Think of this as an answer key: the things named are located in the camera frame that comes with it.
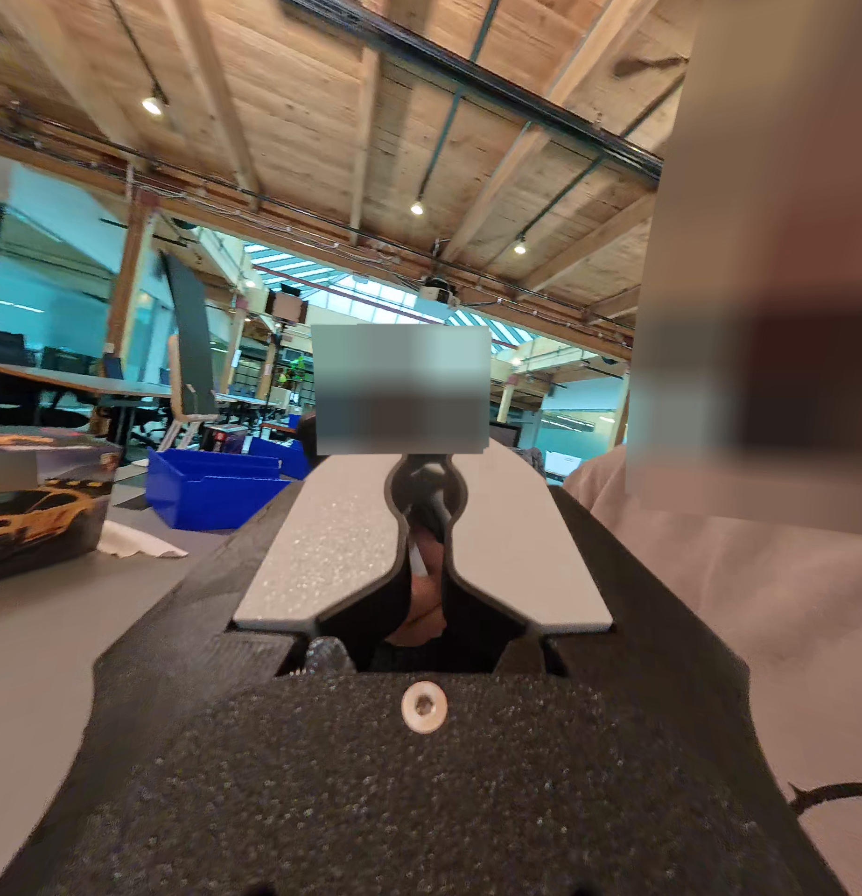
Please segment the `black toy car box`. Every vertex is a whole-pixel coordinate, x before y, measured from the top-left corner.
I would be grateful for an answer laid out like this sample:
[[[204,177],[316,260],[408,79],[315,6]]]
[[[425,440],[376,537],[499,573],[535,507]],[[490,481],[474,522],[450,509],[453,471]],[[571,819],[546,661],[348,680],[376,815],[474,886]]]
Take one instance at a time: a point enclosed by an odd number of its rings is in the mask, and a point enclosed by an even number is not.
[[[75,430],[0,427],[0,580],[95,551],[122,459]]]

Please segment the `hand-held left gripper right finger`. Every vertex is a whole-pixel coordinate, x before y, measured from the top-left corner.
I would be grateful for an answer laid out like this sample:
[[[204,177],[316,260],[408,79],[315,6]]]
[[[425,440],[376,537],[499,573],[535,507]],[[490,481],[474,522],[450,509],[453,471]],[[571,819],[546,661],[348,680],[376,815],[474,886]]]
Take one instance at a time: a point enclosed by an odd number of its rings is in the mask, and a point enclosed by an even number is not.
[[[546,480],[514,451],[443,462],[446,633],[494,667],[510,644],[608,632],[614,618]]]

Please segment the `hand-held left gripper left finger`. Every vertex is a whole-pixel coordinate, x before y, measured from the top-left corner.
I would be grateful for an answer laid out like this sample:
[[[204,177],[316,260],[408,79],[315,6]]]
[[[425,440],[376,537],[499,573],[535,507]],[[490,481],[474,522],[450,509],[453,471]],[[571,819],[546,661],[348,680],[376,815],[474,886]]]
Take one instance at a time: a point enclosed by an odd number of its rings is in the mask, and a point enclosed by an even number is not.
[[[335,455],[302,482],[232,616],[244,632],[338,639],[358,670],[406,620],[407,524],[392,501],[399,454]]]

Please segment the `studio light on stand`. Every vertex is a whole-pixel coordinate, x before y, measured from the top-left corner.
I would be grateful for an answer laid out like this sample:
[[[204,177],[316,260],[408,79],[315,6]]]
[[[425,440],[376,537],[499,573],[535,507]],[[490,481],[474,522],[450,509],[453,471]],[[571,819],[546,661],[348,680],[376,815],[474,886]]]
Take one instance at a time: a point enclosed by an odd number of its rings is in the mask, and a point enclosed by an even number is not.
[[[302,301],[299,290],[285,292],[284,289],[270,289],[268,291],[266,309],[260,316],[268,332],[266,359],[259,381],[259,397],[263,401],[264,411],[268,411],[269,408],[286,330],[290,326],[303,323],[305,314],[305,303]]]

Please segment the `dark toy box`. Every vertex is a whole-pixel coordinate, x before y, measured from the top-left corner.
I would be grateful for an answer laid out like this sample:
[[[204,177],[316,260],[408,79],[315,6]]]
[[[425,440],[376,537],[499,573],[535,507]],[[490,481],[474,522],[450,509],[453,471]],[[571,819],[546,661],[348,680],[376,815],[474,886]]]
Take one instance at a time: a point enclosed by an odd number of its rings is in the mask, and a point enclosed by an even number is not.
[[[246,455],[252,434],[239,424],[205,424],[201,428],[198,450],[211,454]]]

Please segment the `leaning dark board stand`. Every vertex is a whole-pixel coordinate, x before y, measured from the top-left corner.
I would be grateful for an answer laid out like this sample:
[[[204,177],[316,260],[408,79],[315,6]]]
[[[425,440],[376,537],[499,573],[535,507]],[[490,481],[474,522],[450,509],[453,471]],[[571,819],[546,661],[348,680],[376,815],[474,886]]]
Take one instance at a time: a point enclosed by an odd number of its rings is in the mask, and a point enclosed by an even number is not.
[[[173,448],[178,437],[187,448],[203,424],[218,418],[205,288],[182,261],[161,256],[175,312],[175,332],[168,338],[170,409],[172,414],[157,452]]]

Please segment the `black office chair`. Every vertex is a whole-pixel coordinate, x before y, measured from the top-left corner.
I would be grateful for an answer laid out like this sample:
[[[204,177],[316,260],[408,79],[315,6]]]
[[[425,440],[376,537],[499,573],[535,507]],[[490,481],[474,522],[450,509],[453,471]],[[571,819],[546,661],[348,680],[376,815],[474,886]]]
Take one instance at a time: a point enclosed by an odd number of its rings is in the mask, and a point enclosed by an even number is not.
[[[20,333],[0,330],[0,364],[31,366],[33,357]],[[45,386],[22,377],[0,374],[0,426],[80,429],[89,419],[75,411],[40,408]]]

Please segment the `crumpled white paper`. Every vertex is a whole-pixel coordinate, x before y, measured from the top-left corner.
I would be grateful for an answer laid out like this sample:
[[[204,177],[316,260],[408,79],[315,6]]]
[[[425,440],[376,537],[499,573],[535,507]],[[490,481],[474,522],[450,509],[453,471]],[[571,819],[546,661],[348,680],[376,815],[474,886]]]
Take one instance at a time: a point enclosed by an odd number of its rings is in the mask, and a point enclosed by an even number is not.
[[[109,520],[105,521],[101,529],[97,551],[122,559],[140,554],[157,559],[176,559],[188,556],[187,551],[147,532]]]

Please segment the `wood-edged office desk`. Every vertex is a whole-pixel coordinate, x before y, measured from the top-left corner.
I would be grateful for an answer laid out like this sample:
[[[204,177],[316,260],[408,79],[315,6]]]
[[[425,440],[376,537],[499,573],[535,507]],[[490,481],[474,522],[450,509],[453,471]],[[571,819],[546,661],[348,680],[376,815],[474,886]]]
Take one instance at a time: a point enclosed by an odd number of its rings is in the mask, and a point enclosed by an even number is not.
[[[108,440],[126,448],[133,427],[134,412],[146,399],[168,401],[171,389],[166,385],[154,385],[130,380],[56,372],[40,367],[16,364],[0,364],[0,375],[10,375],[37,384],[42,392],[45,385],[58,391],[84,392],[98,397],[98,407],[110,409],[112,437]]]

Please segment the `blue plastic bin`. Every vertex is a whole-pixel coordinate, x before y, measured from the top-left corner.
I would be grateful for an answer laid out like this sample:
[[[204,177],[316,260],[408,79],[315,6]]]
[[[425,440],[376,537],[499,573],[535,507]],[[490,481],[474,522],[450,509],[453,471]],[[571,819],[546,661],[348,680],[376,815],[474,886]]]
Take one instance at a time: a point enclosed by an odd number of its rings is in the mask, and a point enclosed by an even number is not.
[[[278,462],[280,475],[289,479],[303,480],[312,469],[302,443],[296,439],[280,442],[254,436],[247,454]]]
[[[271,457],[149,451],[145,498],[171,529],[231,531],[293,483]]]

